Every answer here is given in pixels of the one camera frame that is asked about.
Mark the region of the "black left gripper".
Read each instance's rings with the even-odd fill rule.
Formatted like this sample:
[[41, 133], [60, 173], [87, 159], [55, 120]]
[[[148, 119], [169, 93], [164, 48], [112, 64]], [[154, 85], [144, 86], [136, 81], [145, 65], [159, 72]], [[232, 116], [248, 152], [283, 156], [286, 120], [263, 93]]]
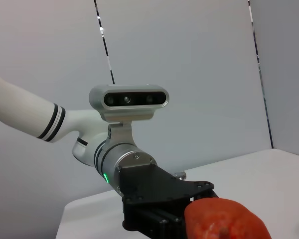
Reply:
[[181, 180], [154, 164], [122, 168], [123, 228], [149, 239], [187, 238], [184, 210], [192, 201], [218, 198], [208, 181]]

